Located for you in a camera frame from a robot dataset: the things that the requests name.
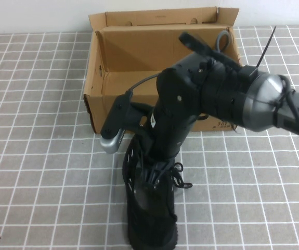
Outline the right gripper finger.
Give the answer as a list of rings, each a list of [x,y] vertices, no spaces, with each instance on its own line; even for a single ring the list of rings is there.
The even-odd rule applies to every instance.
[[[162,174],[169,169],[168,161],[158,161],[155,163],[154,180],[159,180]]]
[[[158,171],[155,166],[146,169],[146,185],[151,189],[157,188]]]

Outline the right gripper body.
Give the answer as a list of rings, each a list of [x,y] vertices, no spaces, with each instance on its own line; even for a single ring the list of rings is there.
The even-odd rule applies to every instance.
[[[167,114],[164,111],[153,111],[149,125],[154,137],[149,156],[154,159],[174,158],[198,119],[199,112],[175,111]]]

